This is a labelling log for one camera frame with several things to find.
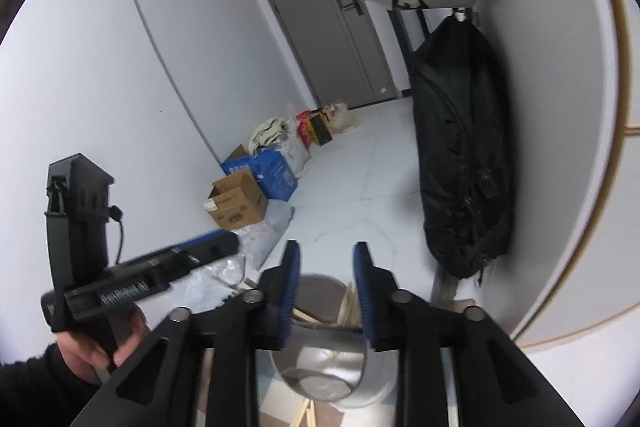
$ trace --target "black bag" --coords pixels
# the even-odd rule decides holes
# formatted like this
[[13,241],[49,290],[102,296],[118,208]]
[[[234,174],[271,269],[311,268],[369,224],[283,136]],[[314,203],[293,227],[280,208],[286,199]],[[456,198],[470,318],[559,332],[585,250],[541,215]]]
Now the black bag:
[[471,277],[511,238],[506,80],[484,35],[449,16],[416,51],[411,82],[427,244],[450,274]]

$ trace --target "blue cardboard box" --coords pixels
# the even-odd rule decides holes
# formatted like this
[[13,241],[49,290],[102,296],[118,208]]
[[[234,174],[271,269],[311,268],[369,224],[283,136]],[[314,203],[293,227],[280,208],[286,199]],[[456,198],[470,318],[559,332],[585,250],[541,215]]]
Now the blue cardboard box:
[[221,167],[227,175],[249,168],[270,200],[289,201],[298,187],[298,180],[278,151],[263,149],[253,158],[241,145],[222,162]]

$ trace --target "finger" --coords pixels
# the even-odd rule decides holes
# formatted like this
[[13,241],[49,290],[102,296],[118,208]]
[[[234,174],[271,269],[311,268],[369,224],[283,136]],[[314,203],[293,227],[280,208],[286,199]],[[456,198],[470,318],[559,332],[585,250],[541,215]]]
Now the finger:
[[105,369],[109,365],[109,357],[102,346],[79,331],[63,331],[56,335],[58,346],[94,367]]
[[113,355],[113,362],[120,367],[133,352],[138,349],[145,337],[149,334],[149,328],[146,325],[145,315],[140,309],[131,316],[129,325],[131,327],[131,336],[122,344]]

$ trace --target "silver bolt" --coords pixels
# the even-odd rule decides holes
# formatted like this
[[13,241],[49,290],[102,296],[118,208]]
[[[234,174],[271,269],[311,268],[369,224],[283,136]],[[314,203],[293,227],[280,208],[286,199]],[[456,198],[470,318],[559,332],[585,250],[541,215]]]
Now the silver bolt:
[[176,308],[169,313],[169,319],[173,322],[184,322],[191,317],[191,310],[188,308]]
[[411,293],[407,290],[396,290],[391,294],[391,300],[398,303],[407,303],[411,300]]
[[484,320],[486,314],[484,310],[478,306],[469,306],[465,309],[465,317],[470,321],[479,322]]
[[242,294],[242,300],[248,303],[260,302],[264,294],[260,290],[247,290]]

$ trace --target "gray door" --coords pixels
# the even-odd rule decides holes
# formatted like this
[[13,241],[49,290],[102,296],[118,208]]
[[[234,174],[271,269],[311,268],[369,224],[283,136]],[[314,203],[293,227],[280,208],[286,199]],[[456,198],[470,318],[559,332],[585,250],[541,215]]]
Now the gray door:
[[356,0],[270,0],[321,105],[396,97],[378,36]]

